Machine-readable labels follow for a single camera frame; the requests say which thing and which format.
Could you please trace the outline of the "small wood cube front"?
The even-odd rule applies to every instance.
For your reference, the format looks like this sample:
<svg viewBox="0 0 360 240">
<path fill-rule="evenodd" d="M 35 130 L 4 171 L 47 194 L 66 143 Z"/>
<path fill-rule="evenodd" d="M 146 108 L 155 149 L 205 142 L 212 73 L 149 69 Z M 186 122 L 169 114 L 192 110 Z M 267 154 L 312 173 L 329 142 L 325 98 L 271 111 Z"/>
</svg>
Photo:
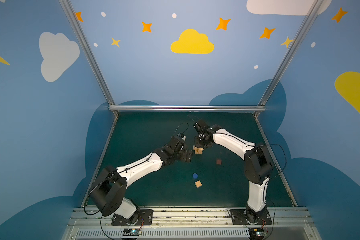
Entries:
<svg viewBox="0 0 360 240">
<path fill-rule="evenodd" d="M 195 186 L 196 186 L 197 188 L 200 188 L 200 187 L 202 186 L 201 181 L 197 181 L 197 182 L 195 182 Z"/>
</svg>

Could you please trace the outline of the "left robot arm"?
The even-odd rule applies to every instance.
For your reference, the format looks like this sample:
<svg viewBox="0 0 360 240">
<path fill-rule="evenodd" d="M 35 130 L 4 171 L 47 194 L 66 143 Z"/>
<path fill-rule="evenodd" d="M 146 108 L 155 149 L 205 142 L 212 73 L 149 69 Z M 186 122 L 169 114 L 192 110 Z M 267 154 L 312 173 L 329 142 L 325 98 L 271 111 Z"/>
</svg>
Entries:
<svg viewBox="0 0 360 240">
<path fill-rule="evenodd" d="M 146 157 L 122 167 L 107 166 L 91 185 L 88 196 L 102 216 L 116 215 L 132 225 L 138 221 L 140 208 L 125 197 L 127 188 L 144 176 L 175 161 L 189 163 L 192 156 L 191 150 L 180 149 L 172 152 L 165 147 L 156 149 Z"/>
</svg>

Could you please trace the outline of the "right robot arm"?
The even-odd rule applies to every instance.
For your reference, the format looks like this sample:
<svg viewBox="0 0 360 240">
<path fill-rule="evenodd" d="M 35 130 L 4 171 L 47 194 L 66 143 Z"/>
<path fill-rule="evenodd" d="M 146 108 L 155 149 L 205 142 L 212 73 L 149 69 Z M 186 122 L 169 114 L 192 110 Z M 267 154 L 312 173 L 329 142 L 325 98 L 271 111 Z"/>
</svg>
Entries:
<svg viewBox="0 0 360 240">
<path fill-rule="evenodd" d="M 245 163 L 244 173 L 249 181 L 249 197 L 245 218 L 249 224 L 257 224 L 268 214 L 266 195 L 274 169 L 267 146 L 257 146 L 229 133 L 219 125 L 209 126 L 204 120 L 195 122 L 194 128 L 198 133 L 195 137 L 196 148 L 206 149 L 217 144 L 243 159 Z"/>
</svg>

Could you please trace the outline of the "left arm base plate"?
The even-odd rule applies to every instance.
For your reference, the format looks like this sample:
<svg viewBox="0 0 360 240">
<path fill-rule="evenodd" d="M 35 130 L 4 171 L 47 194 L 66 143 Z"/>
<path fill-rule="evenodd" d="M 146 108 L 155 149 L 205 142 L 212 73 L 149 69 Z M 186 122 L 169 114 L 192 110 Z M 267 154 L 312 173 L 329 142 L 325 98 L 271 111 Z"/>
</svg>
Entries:
<svg viewBox="0 0 360 240">
<path fill-rule="evenodd" d="M 112 219 L 112 226 L 150 226 L 153 219 L 153 210 L 137 209 L 128 219 L 121 215 L 114 214 Z"/>
</svg>

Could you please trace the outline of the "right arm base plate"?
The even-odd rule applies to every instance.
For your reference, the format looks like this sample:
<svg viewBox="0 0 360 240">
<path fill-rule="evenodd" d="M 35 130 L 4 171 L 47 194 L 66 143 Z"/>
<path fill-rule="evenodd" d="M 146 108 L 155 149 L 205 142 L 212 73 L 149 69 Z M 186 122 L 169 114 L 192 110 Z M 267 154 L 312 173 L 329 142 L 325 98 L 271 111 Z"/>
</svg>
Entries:
<svg viewBox="0 0 360 240">
<path fill-rule="evenodd" d="M 233 225 L 271 225 L 272 218 L 267 209 L 254 212 L 251 209 L 230 209 Z"/>
</svg>

